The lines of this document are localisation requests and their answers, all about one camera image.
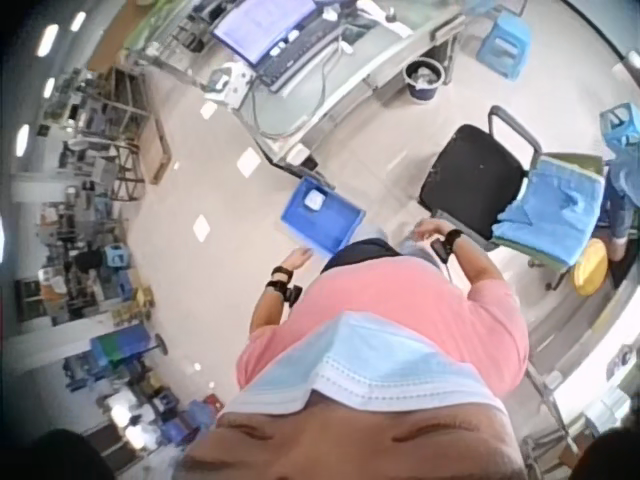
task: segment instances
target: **monitor screen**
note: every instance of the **monitor screen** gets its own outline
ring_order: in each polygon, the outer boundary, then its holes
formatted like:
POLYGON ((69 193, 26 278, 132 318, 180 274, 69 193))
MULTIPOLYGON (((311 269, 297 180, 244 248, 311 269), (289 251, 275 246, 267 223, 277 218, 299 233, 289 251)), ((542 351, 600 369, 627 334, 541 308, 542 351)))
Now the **monitor screen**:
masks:
POLYGON ((245 0, 220 22, 214 35, 256 65, 315 9, 313 0, 245 0))

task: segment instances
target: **wristwatch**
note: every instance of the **wristwatch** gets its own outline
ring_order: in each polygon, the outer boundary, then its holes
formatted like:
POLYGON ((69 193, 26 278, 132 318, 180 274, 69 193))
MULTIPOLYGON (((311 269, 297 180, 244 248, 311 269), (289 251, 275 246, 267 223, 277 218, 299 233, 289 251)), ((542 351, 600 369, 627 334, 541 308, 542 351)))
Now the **wristwatch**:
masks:
POLYGON ((291 282, 291 279, 293 278, 293 271, 289 270, 288 268, 284 268, 280 265, 278 265, 276 268, 272 270, 271 276, 273 277, 276 273, 281 273, 283 275, 286 275, 287 284, 289 284, 291 282))
POLYGON ((267 283, 265 288, 273 288, 276 292, 282 295, 282 298, 287 298, 289 284, 283 280, 271 280, 267 283))
POLYGON ((442 263, 446 264, 449 261, 449 257, 453 253, 453 246, 462 235, 464 232, 456 228, 447 233, 444 240, 434 240, 431 243, 431 248, 442 263))

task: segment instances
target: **blue surgical mask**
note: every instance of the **blue surgical mask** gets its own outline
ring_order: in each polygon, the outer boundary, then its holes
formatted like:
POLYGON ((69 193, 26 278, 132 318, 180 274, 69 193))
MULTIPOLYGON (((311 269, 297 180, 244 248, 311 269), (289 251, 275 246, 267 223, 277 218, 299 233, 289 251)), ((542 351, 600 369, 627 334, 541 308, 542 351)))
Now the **blue surgical mask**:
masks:
POLYGON ((357 410, 407 412, 469 403, 505 412, 469 364, 411 330, 346 312, 278 356, 224 412, 286 415, 312 391, 357 410))

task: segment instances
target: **white tile floor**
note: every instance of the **white tile floor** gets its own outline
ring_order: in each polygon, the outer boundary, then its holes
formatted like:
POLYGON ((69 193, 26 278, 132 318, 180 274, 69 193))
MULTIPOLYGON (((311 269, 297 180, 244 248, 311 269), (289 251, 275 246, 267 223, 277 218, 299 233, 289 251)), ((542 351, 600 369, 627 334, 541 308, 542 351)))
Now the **white tile floor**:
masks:
MULTIPOLYGON (((475 61, 480 39, 491 26, 478 19, 464 35, 453 83, 432 104, 413 104, 405 94, 387 105, 370 101, 315 152, 337 191, 364 208, 367 221, 383 226, 392 239, 425 215, 415 197, 435 155, 463 123, 486 128, 491 105, 506 107, 547 151, 605 154, 599 112, 640 101, 640 91, 623 81, 624 74, 612 74, 614 54, 560 1, 529 2, 524 18, 533 31, 533 47, 517 82, 475 61)), ((170 350, 157 364, 183 400, 202 397, 210 382, 226 400, 237 389, 234 363, 246 342, 254 302, 271 268, 297 245, 279 222, 297 182, 265 162, 245 177, 236 163, 254 144, 235 118, 218 109, 205 120, 199 91, 158 71, 149 77, 161 99, 174 161, 180 162, 160 186, 149 187, 141 205, 129 210, 128 240, 153 286, 153 322, 170 350), (211 229, 202 242, 193 230, 201 215, 211 229)), ((526 147, 499 132, 527 164, 526 147)), ((558 299, 571 295, 569 288, 545 294, 548 274, 528 270, 523 255, 499 249, 492 256, 515 285, 531 325, 558 299), (530 278, 538 287, 530 287, 530 278)), ((315 259, 297 283, 308 284, 322 264, 315 259)), ((455 268, 454 276, 460 280, 455 268)), ((525 427, 516 422, 516 428, 525 427)))

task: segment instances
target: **black office chair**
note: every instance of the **black office chair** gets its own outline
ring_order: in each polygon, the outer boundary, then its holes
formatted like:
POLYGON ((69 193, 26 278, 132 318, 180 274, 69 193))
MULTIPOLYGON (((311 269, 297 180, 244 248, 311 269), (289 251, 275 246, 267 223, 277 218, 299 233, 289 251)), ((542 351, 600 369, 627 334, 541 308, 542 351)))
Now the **black office chair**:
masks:
POLYGON ((434 163, 418 202, 436 218, 446 218, 486 251, 491 227, 518 196, 527 176, 520 161, 494 137, 501 119, 533 147, 532 165, 542 154, 540 143, 504 108, 489 111, 489 133, 473 125, 460 127, 434 163))

